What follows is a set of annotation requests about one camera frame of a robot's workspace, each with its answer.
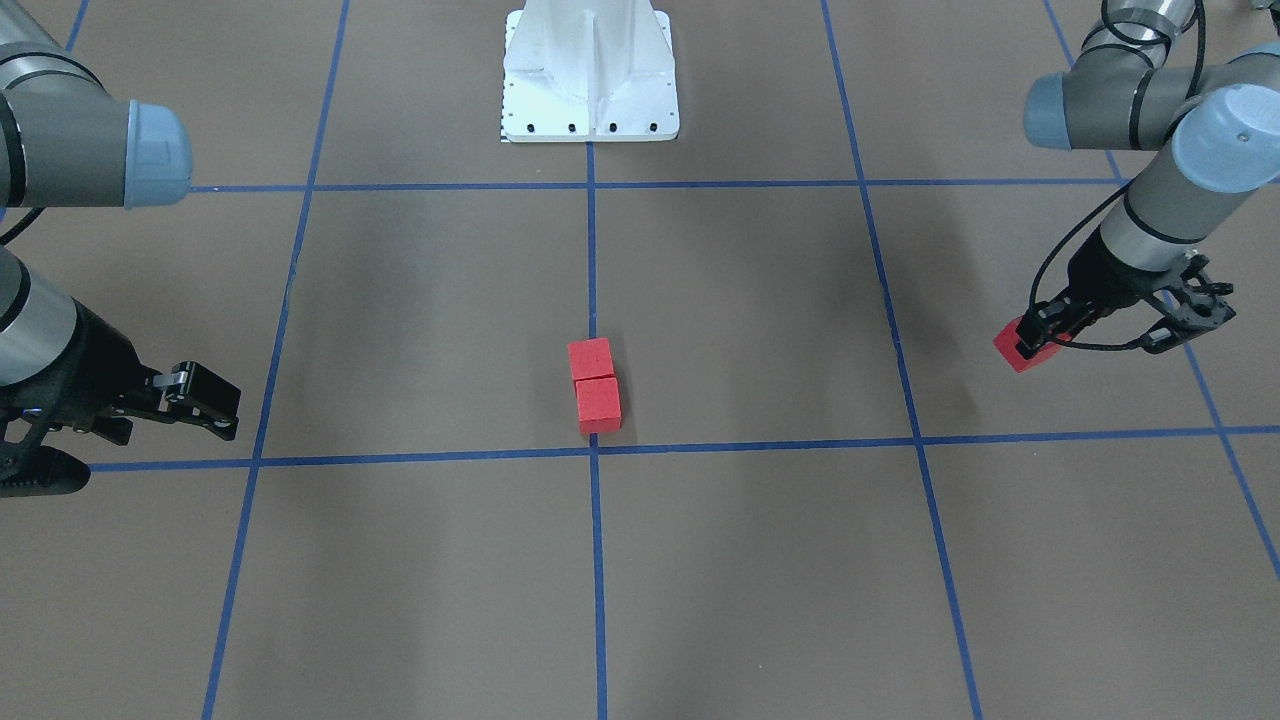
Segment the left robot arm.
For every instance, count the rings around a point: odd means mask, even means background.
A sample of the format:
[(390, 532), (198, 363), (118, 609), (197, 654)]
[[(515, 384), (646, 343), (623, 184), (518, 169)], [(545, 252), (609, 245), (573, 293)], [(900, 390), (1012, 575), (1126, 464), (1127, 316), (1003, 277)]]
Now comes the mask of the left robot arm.
[(995, 337), (1014, 370), (1078, 348), (1084, 329), (1137, 304), (1158, 320), (1120, 352), (1161, 354), (1234, 318), (1233, 287), (1210, 279), (1199, 246), (1277, 178), (1277, 44), (1217, 65), (1170, 67), (1188, 29), (1206, 33), (1199, 1), (1103, 1), (1071, 69), (1033, 83), (1024, 106), (1033, 145), (1152, 159), (1076, 223), (1088, 237), (1065, 288), (1042, 300), (1032, 287), (1027, 310)]

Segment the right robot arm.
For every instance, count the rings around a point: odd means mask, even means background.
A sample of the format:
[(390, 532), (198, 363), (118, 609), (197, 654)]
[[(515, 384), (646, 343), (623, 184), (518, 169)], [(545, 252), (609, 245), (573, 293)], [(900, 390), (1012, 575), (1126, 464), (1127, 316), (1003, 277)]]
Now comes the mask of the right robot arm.
[[(3, 4), (3, 206), (8, 246), (54, 208), (163, 208), (192, 187), (186, 126), (163, 105), (113, 97), (18, 1)], [(83, 304), (3, 250), (3, 421), (27, 442), (69, 428), (125, 445), (136, 419), (229, 441), (241, 392), (193, 361), (148, 368)]]

